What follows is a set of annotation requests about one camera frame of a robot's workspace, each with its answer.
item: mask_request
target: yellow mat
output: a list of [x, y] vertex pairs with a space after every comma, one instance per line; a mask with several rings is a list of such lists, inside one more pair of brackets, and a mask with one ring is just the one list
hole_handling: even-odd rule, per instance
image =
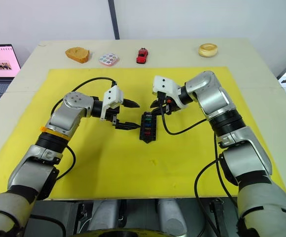
[[[0, 151], [0, 193], [6, 191], [8, 177], [23, 157], [28, 147], [40, 135], [39, 127], [46, 124], [53, 105], [67, 92], [83, 81], [94, 77], [111, 77], [118, 82], [124, 97], [140, 104], [140, 108], [121, 107], [120, 121], [140, 124], [141, 114], [150, 111], [156, 98], [152, 95], [155, 75], [175, 80], [180, 85], [198, 73], [214, 71], [222, 86], [228, 91], [239, 113], [251, 126], [268, 154], [260, 132], [245, 104], [241, 93], [226, 67], [212, 68], [142, 68], [142, 69], [53, 69], [21, 116], [19, 123]], [[108, 81], [95, 81], [79, 91], [103, 98], [110, 87]], [[203, 119], [197, 103], [189, 104], [166, 116], [172, 132], [182, 130]], [[73, 170], [54, 186], [50, 198], [164, 198], [194, 197], [193, 184], [198, 172], [214, 160], [213, 132], [208, 122], [177, 136], [167, 134], [161, 118], [157, 121], [156, 141], [149, 144], [139, 140], [139, 129], [117, 130], [108, 121], [83, 118], [69, 145], [76, 153]], [[273, 180], [284, 190], [284, 185], [273, 165]], [[72, 163], [71, 154], [65, 150], [57, 166], [60, 174]], [[238, 188], [229, 184], [233, 195]], [[219, 183], [215, 166], [210, 167], [199, 183], [201, 196], [225, 196]]]

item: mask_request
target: orange ring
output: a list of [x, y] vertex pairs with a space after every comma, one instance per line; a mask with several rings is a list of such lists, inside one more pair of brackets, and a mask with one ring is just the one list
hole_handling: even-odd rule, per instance
[[40, 131], [41, 132], [47, 132], [47, 133], [50, 133], [50, 134], [52, 134], [52, 135], [55, 135], [55, 136], [58, 136], [58, 137], [62, 137], [62, 138], [64, 138], [65, 140], [70, 140], [71, 138], [69, 137], [69, 136], [67, 136], [67, 135], [64, 135], [64, 134], [62, 134], [62, 133], [60, 133], [60, 132], [57, 132], [57, 131], [53, 131], [53, 130], [51, 130], [51, 129], [49, 129], [49, 128], [46, 128], [46, 127], [40, 127]]

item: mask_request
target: black cable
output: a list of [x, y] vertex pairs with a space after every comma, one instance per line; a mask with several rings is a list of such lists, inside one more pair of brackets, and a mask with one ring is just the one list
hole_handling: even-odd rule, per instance
[[192, 129], [193, 127], [197, 126], [198, 124], [201, 124], [202, 122], [206, 121], [206, 119], [203, 119], [203, 120], [200, 120], [199, 122], [196, 122], [195, 124], [191, 125], [190, 127], [180, 131], [180, 132], [170, 132], [166, 126], [166, 121], [165, 121], [165, 116], [164, 116], [164, 111], [163, 111], [163, 108], [162, 108], [162, 104], [159, 103], [159, 109], [161, 111], [161, 115], [162, 115], [162, 121], [163, 121], [163, 125], [164, 125], [164, 128], [165, 128], [165, 131], [170, 134], [170, 135], [178, 135], [178, 134], [181, 134], [183, 132], [186, 132], [190, 129]]
[[204, 233], [204, 231], [206, 230], [206, 227], [207, 227], [207, 220], [206, 218], [204, 218], [204, 223], [203, 223], [203, 227], [202, 227], [202, 230], [200, 231], [200, 233], [197, 235], [197, 237], [201, 237]]
[[220, 160], [220, 159], [218, 158], [218, 159], [216, 159], [216, 160], [210, 162], [209, 164], [207, 164], [207, 165], [199, 172], [199, 174], [197, 175], [197, 178], [196, 178], [196, 180], [195, 180], [195, 182], [194, 182], [194, 194], [195, 194], [195, 196], [196, 196], [196, 199], [197, 199], [197, 201], [198, 201], [198, 204], [199, 204], [199, 206], [200, 206], [200, 209], [202, 210], [203, 215], [205, 216], [207, 222], [210, 224], [212, 230], [214, 231], [214, 233], [215, 233], [215, 235], [216, 235], [217, 237], [221, 237], [221, 235], [220, 235], [219, 231], [217, 230], [217, 228], [215, 227], [215, 225], [214, 225], [214, 223], [212, 222], [212, 220], [210, 219], [209, 215], [207, 214], [207, 212], [206, 212], [204, 206], [202, 205], [202, 203], [201, 203], [201, 201], [200, 201], [200, 198], [199, 198], [199, 195], [198, 195], [197, 186], [198, 186], [198, 181], [199, 181], [199, 179], [200, 179], [202, 173], [203, 173], [204, 171], [206, 171], [206, 169], [209, 168], [211, 165], [213, 165], [213, 164], [215, 164], [216, 162], [218, 162], [219, 160]]
[[[214, 151], [215, 151], [215, 160], [218, 160], [218, 156], [217, 156], [217, 144], [216, 144], [216, 134], [214, 133]], [[230, 200], [232, 201], [232, 203], [234, 204], [234, 206], [237, 208], [237, 203], [235, 202], [235, 200], [233, 199], [232, 195], [230, 194], [230, 192], [227, 190], [226, 186], [224, 185], [224, 182], [222, 180], [222, 176], [220, 173], [220, 169], [218, 166], [218, 162], [215, 163], [216, 164], [216, 171], [217, 171], [217, 175], [218, 175], [218, 179], [220, 180], [220, 183], [225, 191], [225, 193], [227, 194], [227, 196], [230, 198]]]
[[62, 222], [60, 222], [59, 220], [57, 219], [54, 219], [54, 218], [51, 218], [51, 217], [47, 217], [47, 216], [40, 216], [40, 215], [30, 215], [29, 218], [32, 218], [32, 219], [38, 219], [38, 220], [44, 220], [44, 221], [49, 221], [49, 222], [52, 222], [56, 225], [58, 225], [61, 230], [62, 230], [62, 235], [64, 237], [66, 237], [66, 229], [65, 229], [65, 226], [63, 225]]
[[66, 148], [71, 152], [72, 156], [73, 156], [73, 163], [72, 165], [70, 166], [70, 168], [68, 168], [67, 171], [65, 171], [63, 174], [61, 174], [59, 177], [56, 178], [56, 180], [59, 180], [61, 179], [64, 175], [66, 175], [67, 173], [70, 172], [71, 169], [73, 169], [75, 163], [76, 163], [76, 156], [75, 156], [75, 153], [74, 151], [69, 147], [69, 146], [66, 146]]
[[[84, 81], [83, 83], [79, 84], [77, 87], [75, 87], [75, 88], [72, 90], [72, 92], [78, 90], [79, 88], [81, 88], [81, 87], [84, 86], [85, 84], [87, 84], [87, 83], [89, 83], [89, 82], [91, 82], [91, 81], [95, 81], [95, 80], [110, 80], [110, 81], [112, 82], [112, 85], [117, 85], [117, 82], [116, 82], [115, 80], [111, 79], [111, 78], [106, 78], [106, 77], [91, 78], [91, 79], [86, 80], [86, 81]], [[53, 108], [52, 108], [52, 110], [51, 110], [51, 115], [54, 113], [56, 107], [61, 103], [62, 100], [63, 100], [63, 99], [59, 100], [59, 101], [53, 106]]]

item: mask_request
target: white table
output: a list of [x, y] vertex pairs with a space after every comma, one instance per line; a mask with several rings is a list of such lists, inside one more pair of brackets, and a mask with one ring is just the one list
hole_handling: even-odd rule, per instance
[[[207, 42], [218, 45], [218, 55], [213, 58], [203, 58], [197, 53], [198, 46]], [[91, 58], [87, 63], [80, 64], [65, 56], [65, 50], [76, 46], [90, 49]], [[149, 51], [144, 65], [136, 63], [141, 47]], [[247, 39], [43, 41], [0, 99], [0, 149], [46, 79], [49, 69], [103, 68], [105, 66], [98, 59], [108, 52], [120, 57], [114, 65], [119, 68], [227, 66], [286, 186], [286, 93]]]

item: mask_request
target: white wall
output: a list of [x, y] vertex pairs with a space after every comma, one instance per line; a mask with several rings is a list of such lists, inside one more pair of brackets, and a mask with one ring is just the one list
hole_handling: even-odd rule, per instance
[[107, 0], [0, 0], [0, 43], [21, 66], [41, 40], [114, 39]]
[[115, 0], [115, 8], [121, 39], [245, 37], [276, 76], [286, 67], [286, 0]]

